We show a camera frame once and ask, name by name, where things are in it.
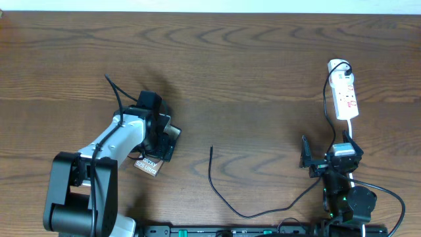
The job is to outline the Galaxy S25 Ultra smartphone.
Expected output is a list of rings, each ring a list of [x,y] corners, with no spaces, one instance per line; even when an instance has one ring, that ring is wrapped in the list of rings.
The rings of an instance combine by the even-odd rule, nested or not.
[[[165,162],[160,159],[146,156],[145,151],[142,149],[134,149],[134,151],[139,153],[137,157],[130,157],[131,160],[135,161],[134,167],[153,177],[156,177]]]

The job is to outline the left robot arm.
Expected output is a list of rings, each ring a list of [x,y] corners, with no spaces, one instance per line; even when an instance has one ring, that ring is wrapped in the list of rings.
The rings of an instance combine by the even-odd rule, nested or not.
[[[52,162],[43,214],[45,230],[61,236],[137,236],[134,219],[118,214],[118,168],[132,152],[169,162],[181,130],[160,112],[162,98],[142,91],[120,106],[109,127],[76,153]]]

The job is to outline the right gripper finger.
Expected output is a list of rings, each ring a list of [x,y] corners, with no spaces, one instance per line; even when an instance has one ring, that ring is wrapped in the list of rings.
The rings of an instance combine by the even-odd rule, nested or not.
[[[343,142],[351,144],[352,148],[355,151],[357,156],[362,156],[364,154],[363,150],[355,143],[355,141],[350,137],[349,132],[344,130],[342,132]]]
[[[306,136],[302,136],[301,157],[299,162],[300,168],[307,168],[312,165],[312,153],[310,150],[309,141]]]

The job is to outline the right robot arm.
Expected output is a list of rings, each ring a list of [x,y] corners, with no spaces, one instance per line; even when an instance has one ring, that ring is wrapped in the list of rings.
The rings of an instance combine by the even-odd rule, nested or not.
[[[335,144],[323,159],[314,159],[309,141],[302,137],[299,166],[309,169],[311,178],[321,178],[324,184],[323,206],[330,214],[314,228],[319,236],[364,236],[365,224],[371,221],[377,196],[363,186],[352,185],[349,173],[359,165],[363,150],[349,134],[343,132],[343,143]]]

